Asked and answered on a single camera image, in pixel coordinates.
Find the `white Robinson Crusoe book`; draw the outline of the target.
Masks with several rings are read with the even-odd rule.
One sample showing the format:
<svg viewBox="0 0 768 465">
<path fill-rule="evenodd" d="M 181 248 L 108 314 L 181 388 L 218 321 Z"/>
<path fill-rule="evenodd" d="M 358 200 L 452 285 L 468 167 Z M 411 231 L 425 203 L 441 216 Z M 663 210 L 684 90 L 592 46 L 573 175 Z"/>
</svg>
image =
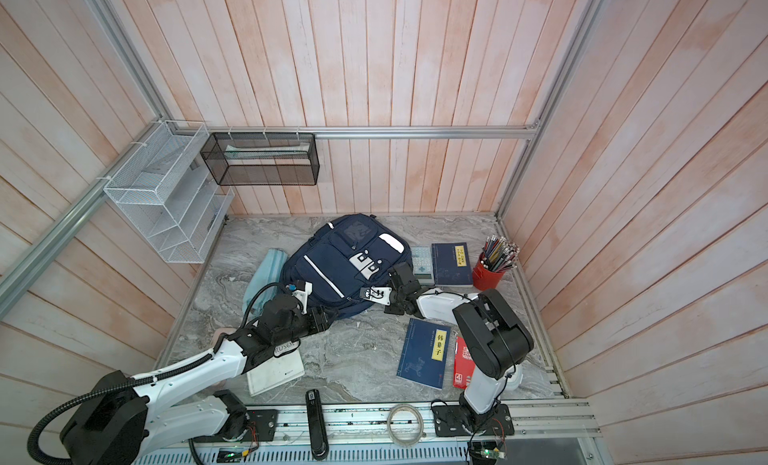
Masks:
<svg viewBox="0 0 768 465">
<path fill-rule="evenodd" d="M 304 364 L 298 348 L 284 350 L 246 374 L 251 396 L 257 396 L 305 375 Z"/>
</svg>

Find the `navy blue student backpack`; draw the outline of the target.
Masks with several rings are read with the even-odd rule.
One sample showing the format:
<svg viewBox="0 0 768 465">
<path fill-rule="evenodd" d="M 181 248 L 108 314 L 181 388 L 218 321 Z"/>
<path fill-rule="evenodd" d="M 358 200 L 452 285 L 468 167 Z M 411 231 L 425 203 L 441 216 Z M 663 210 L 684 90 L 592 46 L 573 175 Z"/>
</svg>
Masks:
<svg viewBox="0 0 768 465">
<path fill-rule="evenodd" d="M 280 281 L 311 283 L 308 306 L 340 320 L 367 310 L 372 303 L 360 290 L 386 286 L 388 271 L 400 263 L 412 263 L 404 238 L 373 215 L 349 214 L 325 223 L 299 247 L 283 265 Z"/>
</svg>

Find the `blue book yellow label front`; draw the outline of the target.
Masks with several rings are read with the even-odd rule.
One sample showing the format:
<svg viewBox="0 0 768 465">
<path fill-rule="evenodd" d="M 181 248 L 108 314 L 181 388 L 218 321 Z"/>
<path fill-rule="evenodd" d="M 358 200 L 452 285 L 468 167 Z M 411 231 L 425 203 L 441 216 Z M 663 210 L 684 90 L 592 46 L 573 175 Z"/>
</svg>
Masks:
<svg viewBox="0 0 768 465">
<path fill-rule="evenodd" d="M 451 327 L 417 318 L 408 323 L 396 375 L 430 388 L 442 389 Z"/>
</svg>

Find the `blue book yellow label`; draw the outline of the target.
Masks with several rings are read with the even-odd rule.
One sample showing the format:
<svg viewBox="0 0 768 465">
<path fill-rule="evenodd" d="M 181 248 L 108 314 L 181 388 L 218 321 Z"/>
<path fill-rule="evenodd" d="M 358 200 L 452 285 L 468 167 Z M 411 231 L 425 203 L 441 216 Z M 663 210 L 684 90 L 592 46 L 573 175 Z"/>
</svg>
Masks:
<svg viewBox="0 0 768 465">
<path fill-rule="evenodd" d="M 431 245 L 434 283 L 443 286 L 472 286 L 472 267 L 466 242 Z"/>
<path fill-rule="evenodd" d="M 396 375 L 430 388 L 442 389 L 451 327 L 417 318 L 408 323 Z"/>
</svg>

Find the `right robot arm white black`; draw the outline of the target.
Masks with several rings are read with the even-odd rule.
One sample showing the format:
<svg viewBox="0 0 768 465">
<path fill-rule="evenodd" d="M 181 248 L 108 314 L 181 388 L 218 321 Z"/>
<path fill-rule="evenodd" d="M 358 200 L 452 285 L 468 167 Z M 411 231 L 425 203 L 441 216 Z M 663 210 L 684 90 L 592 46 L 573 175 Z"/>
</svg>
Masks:
<svg viewBox="0 0 768 465">
<path fill-rule="evenodd" d="M 428 288 L 406 263 L 391 268 L 389 279 L 382 292 L 385 311 L 438 322 L 440 331 L 456 326 L 474 364 L 458 403 L 435 408 L 436 434 L 482 434 L 493 425 L 510 432 L 499 415 L 501 398 L 521 385 L 521 364 L 534 349 L 534 339 L 504 297 L 493 288 L 470 294 Z"/>
</svg>

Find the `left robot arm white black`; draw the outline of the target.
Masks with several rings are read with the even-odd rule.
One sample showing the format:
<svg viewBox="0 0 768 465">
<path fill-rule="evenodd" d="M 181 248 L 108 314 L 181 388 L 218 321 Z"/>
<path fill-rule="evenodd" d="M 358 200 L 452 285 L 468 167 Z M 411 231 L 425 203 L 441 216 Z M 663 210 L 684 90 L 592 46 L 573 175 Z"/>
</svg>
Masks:
<svg viewBox="0 0 768 465">
<path fill-rule="evenodd" d="M 238 438 L 248 410 L 227 392 L 193 404 L 187 398 L 244 375 L 298 349 L 302 338 L 326 331 L 333 319 L 308 304 L 308 286 L 280 286 L 258 317 L 248 304 L 240 325 L 212 348 L 175 365 L 128 376 L 102 377 L 88 393 L 56 407 L 35 424 L 27 453 L 40 464 L 131 464 L 170 444 L 203 436 Z"/>
</svg>

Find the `light green calculator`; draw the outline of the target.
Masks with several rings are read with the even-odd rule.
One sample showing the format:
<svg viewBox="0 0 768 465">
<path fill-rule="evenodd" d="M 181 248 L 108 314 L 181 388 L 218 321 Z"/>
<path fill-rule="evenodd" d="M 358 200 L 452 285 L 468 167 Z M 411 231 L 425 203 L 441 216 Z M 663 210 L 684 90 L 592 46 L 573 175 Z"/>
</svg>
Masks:
<svg viewBox="0 0 768 465">
<path fill-rule="evenodd" d="M 430 246 L 413 246 L 412 270 L 415 278 L 422 285 L 433 285 L 435 283 L 432 250 Z"/>
</svg>

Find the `light blue pencil case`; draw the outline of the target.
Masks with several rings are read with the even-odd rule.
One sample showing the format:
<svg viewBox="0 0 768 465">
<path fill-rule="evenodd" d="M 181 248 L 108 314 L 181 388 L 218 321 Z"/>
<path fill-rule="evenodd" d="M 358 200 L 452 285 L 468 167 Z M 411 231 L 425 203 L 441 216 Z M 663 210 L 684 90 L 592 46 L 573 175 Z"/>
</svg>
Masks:
<svg viewBox="0 0 768 465">
<path fill-rule="evenodd" d="M 264 286 L 272 282 L 278 282 L 284 264 L 288 259 L 288 254 L 280 249 L 271 248 L 267 251 L 265 258 L 261 261 L 256 272 L 247 285 L 243 296 L 243 310 L 252 301 L 257 292 Z M 249 314 L 249 318 L 256 318 L 262 314 L 264 305 L 271 300 L 278 292 L 276 286 L 269 287 L 254 302 Z"/>
</svg>

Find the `blue book yellow label back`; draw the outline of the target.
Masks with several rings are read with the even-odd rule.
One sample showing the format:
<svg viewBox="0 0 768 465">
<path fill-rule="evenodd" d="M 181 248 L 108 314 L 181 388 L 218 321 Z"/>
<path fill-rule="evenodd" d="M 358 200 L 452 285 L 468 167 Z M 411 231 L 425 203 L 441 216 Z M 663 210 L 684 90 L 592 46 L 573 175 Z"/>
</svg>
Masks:
<svg viewBox="0 0 768 465">
<path fill-rule="evenodd" d="M 443 286 L 472 286 L 472 267 L 466 242 L 431 245 L 434 283 Z"/>
</svg>

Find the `red pen holder cup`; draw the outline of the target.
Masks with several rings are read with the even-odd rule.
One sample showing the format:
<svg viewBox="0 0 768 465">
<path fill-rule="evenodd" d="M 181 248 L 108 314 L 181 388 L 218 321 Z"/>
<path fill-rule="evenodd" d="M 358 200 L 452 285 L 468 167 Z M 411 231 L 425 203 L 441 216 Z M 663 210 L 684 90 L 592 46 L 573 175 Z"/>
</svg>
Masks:
<svg viewBox="0 0 768 465">
<path fill-rule="evenodd" d="M 504 274 L 505 271 L 490 270 L 486 266 L 485 256 L 480 254 L 478 261 L 472 270 L 473 286 L 480 291 L 494 289 L 499 285 Z"/>
</svg>

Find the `black handheld device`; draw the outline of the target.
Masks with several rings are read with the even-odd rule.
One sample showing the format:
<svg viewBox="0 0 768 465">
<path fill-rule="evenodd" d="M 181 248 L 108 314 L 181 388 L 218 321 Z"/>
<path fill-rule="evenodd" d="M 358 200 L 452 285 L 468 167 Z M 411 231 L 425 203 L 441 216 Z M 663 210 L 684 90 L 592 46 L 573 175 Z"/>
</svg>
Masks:
<svg viewBox="0 0 768 465">
<path fill-rule="evenodd" d="M 319 390 L 308 390 L 305 394 L 305 403 L 311 453 L 315 460 L 322 461 L 329 454 L 329 441 Z"/>
</svg>

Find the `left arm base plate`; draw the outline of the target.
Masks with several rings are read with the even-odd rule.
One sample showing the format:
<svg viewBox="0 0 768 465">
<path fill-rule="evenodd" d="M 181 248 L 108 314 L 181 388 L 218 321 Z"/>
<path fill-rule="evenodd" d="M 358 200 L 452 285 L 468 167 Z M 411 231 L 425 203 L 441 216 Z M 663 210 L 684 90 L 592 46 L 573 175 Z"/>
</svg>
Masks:
<svg viewBox="0 0 768 465">
<path fill-rule="evenodd" d="M 229 419 L 222 432 L 196 437 L 196 443 L 231 442 L 235 444 L 268 443 L 274 440 L 279 411 L 249 409 L 247 418 Z"/>
</svg>

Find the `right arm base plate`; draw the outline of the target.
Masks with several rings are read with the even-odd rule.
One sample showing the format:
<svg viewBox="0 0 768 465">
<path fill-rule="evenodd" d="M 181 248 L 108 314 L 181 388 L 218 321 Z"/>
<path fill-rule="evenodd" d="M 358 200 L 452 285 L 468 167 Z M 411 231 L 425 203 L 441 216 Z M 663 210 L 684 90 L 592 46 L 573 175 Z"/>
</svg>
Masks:
<svg viewBox="0 0 768 465">
<path fill-rule="evenodd" d="M 509 408 L 496 404 L 485 414 L 475 413 L 469 406 L 449 405 L 440 401 L 430 405 L 435 434 L 439 437 L 488 435 L 506 438 L 515 434 Z"/>
</svg>

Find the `black mesh wall basket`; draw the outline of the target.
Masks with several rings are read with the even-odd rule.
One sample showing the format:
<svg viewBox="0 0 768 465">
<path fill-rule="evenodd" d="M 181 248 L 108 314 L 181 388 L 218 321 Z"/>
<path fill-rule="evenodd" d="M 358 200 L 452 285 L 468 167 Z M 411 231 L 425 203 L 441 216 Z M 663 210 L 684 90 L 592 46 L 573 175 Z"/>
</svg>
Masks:
<svg viewBox="0 0 768 465">
<path fill-rule="evenodd" d="M 201 157 L 223 186 L 314 186 L 315 136 L 299 132 L 214 132 Z"/>
</svg>

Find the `aluminium front rail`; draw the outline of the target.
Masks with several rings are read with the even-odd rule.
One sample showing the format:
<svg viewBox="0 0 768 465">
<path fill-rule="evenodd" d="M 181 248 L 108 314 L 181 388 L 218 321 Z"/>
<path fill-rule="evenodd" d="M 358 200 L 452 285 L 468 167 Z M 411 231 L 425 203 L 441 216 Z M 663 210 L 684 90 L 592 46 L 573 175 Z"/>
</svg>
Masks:
<svg viewBox="0 0 768 465">
<path fill-rule="evenodd" d="M 469 440 L 495 440 L 508 444 L 514 439 L 599 437 L 600 427 L 585 400 L 508 400 L 515 434 L 506 438 L 488 435 L 439 437 L 435 434 L 430 402 L 414 402 L 403 409 L 395 403 L 326 404 L 323 415 L 333 451 L 344 445 L 383 443 L 417 439 L 419 446 L 432 442 L 464 445 Z"/>
</svg>

